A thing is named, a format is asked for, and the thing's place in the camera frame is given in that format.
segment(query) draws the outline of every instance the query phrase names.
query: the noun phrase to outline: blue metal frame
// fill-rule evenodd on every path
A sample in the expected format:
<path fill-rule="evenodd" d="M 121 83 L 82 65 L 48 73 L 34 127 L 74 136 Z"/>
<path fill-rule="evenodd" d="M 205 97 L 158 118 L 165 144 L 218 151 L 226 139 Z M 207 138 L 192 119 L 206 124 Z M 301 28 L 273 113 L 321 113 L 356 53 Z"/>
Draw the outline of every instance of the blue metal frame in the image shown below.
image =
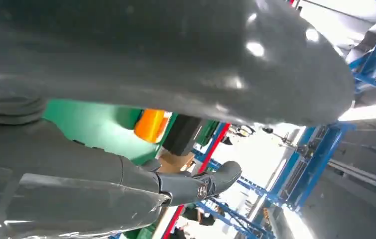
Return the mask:
<path fill-rule="evenodd" d="M 299 140 L 299 145 L 304 145 L 309 142 L 311 139 L 311 136 L 315 132 L 315 127 L 308 127 L 304 131 L 304 134 L 302 135 L 301 139 Z M 286 162 L 286 165 L 284 166 L 283 170 L 281 171 L 277 181 L 275 182 L 273 188 L 270 190 L 273 194 L 278 194 L 284 185 L 284 183 L 287 181 L 290 172 L 293 170 L 293 167 L 296 165 L 296 162 L 298 161 L 300 155 L 299 153 L 293 153 L 292 156 L 289 158 L 289 160 Z"/>
<path fill-rule="evenodd" d="M 360 57 L 360 58 L 356 59 L 355 61 L 349 63 L 349 68 L 351 70 L 354 70 L 355 68 L 360 66 L 363 62 L 366 62 L 369 55 L 370 55 L 370 52 L 367 52 L 362 57 Z"/>
<path fill-rule="evenodd" d="M 116 234 L 114 236 L 109 236 L 109 239 L 119 239 L 119 238 L 121 238 L 121 233 Z"/>
<path fill-rule="evenodd" d="M 353 75 L 354 75 L 356 80 L 363 82 L 363 83 L 371 84 L 371 85 L 376 87 L 376 79 L 375 78 L 368 77 L 368 76 L 365 76 L 365 75 L 363 75 L 361 73 L 357 73 L 357 72 L 354 72 Z"/>
<path fill-rule="evenodd" d="M 288 202 L 293 204 L 296 210 L 302 208 L 336 151 L 342 137 L 347 130 L 353 127 L 352 124 L 348 123 L 337 123 L 328 126 L 326 134 L 314 152 L 314 156 L 309 161 L 288 198 Z"/>
<path fill-rule="evenodd" d="M 255 231 L 262 233 L 263 239 L 274 239 L 275 236 L 272 232 L 266 231 L 264 228 L 262 228 L 260 225 L 254 224 L 250 221 L 248 221 L 247 218 L 240 215 L 236 211 L 230 209 L 226 205 L 221 204 L 215 199 L 210 199 L 214 204 L 217 204 L 227 215 L 231 217 L 231 219 L 234 219 L 236 223 L 234 224 L 231 222 L 230 219 L 227 219 L 226 217 L 223 217 L 216 211 L 212 210 L 211 208 L 207 207 L 204 203 L 198 202 L 196 205 L 204 210 L 204 212 L 211 214 L 214 218 L 217 218 L 224 222 L 225 224 L 234 227 L 238 232 L 242 233 L 243 235 L 247 236 L 248 239 L 257 239 L 257 236 L 254 234 Z"/>

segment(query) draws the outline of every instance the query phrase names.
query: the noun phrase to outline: red metal bar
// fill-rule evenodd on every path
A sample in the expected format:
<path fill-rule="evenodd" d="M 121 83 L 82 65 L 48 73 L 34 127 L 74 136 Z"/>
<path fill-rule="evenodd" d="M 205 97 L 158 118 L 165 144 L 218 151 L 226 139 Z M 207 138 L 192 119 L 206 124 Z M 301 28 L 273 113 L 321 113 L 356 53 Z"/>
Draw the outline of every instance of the red metal bar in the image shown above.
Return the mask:
<path fill-rule="evenodd" d="M 211 145 L 210 151 L 208 151 L 208 154 L 205 155 L 204 162 L 202 163 L 201 168 L 198 170 L 198 173 L 204 172 L 204 170 L 207 168 L 207 165 L 208 165 L 208 163 L 211 160 L 211 155 L 213 155 L 214 150 L 216 150 L 217 145 L 219 145 L 219 142 L 222 141 L 222 139 L 225 136 L 226 132 L 229 130 L 229 127 L 230 127 L 229 123 L 225 124 L 225 126 L 222 129 L 222 131 L 217 136 L 217 140 L 214 141 L 213 145 Z M 172 219 L 169 222 L 169 225 L 167 226 L 166 230 L 164 231 L 163 239 L 169 239 L 170 232 L 172 231 L 172 228 L 176 224 L 176 221 L 179 218 L 180 213 L 182 212 L 182 209 L 183 209 L 183 205 L 179 206 L 176 209 L 175 214 L 173 215 Z"/>

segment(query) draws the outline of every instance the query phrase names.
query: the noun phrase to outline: gray plastic part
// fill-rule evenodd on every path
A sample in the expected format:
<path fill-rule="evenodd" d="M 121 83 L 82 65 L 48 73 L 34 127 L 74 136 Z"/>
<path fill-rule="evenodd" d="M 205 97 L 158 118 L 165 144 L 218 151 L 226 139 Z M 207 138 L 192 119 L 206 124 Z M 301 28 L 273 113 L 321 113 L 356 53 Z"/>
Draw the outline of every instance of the gray plastic part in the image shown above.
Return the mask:
<path fill-rule="evenodd" d="M 238 163 L 228 161 L 216 172 L 205 172 L 193 177 L 179 174 L 157 173 L 160 192 L 170 196 L 166 206 L 176 206 L 204 200 L 220 194 L 230 188 L 241 176 L 242 169 Z"/>
<path fill-rule="evenodd" d="M 183 174 L 163 174 L 158 173 L 160 181 L 160 192 L 170 197 L 166 206 L 178 206 L 198 202 L 204 199 L 204 196 L 198 195 L 200 187 L 206 187 L 203 181 L 193 179 Z"/>
<path fill-rule="evenodd" d="M 155 172 L 161 167 L 161 163 L 157 159 L 153 158 L 153 159 L 148 160 L 141 166 L 146 171 Z"/>
<path fill-rule="evenodd" d="M 113 235 L 153 223 L 168 199 L 155 173 L 48 121 L 0 125 L 0 239 Z"/>
<path fill-rule="evenodd" d="M 282 0 L 0 0 L 0 92 L 317 125 L 351 106 L 354 79 Z"/>

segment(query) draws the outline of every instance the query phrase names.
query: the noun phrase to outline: person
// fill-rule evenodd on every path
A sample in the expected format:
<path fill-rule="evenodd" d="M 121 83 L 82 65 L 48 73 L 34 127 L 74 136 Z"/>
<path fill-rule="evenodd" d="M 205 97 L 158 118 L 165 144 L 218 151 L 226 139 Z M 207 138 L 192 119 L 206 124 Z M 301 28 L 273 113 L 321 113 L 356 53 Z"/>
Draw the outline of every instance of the person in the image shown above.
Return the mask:
<path fill-rule="evenodd" d="M 214 211 L 216 211 L 223 217 L 225 216 L 225 212 L 219 206 L 216 206 L 214 208 Z M 199 225 L 203 226 L 212 226 L 216 221 L 216 218 L 213 215 L 204 212 L 204 210 L 199 207 L 186 207 L 185 212 L 182 214 L 182 217 L 188 220 L 196 221 L 199 223 Z"/>
<path fill-rule="evenodd" d="M 175 227 L 173 232 L 170 233 L 170 239 L 187 239 L 183 228 Z"/>

